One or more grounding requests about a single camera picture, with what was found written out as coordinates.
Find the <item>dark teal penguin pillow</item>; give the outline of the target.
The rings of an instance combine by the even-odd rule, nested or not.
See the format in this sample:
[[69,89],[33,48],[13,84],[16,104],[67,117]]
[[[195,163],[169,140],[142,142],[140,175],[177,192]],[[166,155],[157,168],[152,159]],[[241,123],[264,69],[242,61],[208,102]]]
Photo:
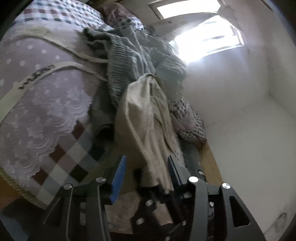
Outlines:
[[207,178],[201,165],[201,156],[198,149],[183,138],[179,138],[179,142],[183,152],[185,166],[191,176],[201,178],[207,183]]

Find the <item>tan khaki garment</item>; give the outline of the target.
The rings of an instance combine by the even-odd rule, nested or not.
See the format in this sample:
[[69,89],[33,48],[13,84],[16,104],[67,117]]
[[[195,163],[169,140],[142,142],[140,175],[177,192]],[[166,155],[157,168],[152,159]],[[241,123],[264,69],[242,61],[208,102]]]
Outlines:
[[103,163],[110,167],[120,154],[126,155],[126,174],[121,194],[107,206],[108,226],[112,232],[132,233],[140,196],[136,185],[162,185],[173,190],[168,157],[184,166],[184,158],[171,123],[167,97],[159,78],[146,74],[131,83],[122,96],[115,117],[115,140]]

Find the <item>window with curtain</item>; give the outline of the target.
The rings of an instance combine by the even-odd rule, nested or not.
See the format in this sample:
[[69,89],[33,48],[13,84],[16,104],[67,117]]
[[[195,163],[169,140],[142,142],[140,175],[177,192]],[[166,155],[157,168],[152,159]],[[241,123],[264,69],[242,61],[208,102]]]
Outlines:
[[158,17],[152,32],[186,63],[245,44],[235,11],[225,1],[153,1],[149,7]]

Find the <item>plaid folded quilt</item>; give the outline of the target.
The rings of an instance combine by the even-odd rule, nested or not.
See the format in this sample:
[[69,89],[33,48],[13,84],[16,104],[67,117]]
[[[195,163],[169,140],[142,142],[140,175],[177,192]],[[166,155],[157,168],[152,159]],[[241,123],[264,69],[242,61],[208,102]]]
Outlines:
[[176,133],[184,140],[202,149],[207,142],[204,122],[187,100],[182,97],[169,103],[171,122]]

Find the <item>dark teal garment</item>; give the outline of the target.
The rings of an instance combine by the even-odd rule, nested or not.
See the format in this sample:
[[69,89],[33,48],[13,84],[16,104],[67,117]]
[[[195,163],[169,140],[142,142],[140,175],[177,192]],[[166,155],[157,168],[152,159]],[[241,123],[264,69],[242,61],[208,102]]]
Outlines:
[[89,154],[98,162],[108,146],[114,141],[116,108],[107,91],[100,92],[98,90],[95,93],[88,112],[92,134],[92,146]]

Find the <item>wooden headboard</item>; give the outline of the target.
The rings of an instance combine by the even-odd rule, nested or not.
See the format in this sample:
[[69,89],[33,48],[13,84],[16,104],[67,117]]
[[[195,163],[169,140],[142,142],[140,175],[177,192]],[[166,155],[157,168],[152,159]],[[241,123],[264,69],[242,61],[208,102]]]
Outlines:
[[204,170],[207,182],[211,185],[220,186],[223,183],[218,165],[208,143],[199,151],[201,166]]

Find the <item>plaid checkered bed sheet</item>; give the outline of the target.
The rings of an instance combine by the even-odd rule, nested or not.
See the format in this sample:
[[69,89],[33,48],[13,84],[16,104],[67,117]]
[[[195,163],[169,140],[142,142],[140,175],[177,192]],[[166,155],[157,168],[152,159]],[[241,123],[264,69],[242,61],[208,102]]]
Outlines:
[[65,183],[80,184],[105,152],[91,128],[93,96],[108,100],[97,79],[105,66],[92,55],[83,28],[132,25],[140,19],[121,4],[33,1],[1,41],[1,97],[39,77],[1,122],[1,176],[34,205],[46,207]]

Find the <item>light blue grey garment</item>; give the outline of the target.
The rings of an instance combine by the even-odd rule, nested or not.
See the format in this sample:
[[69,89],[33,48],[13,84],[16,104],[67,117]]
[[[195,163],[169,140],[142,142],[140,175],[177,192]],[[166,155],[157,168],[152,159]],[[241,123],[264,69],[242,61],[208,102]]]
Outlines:
[[158,77],[170,102],[181,98],[186,63],[165,40],[132,26],[105,31],[85,28],[82,35],[99,57],[107,60],[111,101],[118,106],[128,85],[145,74]]

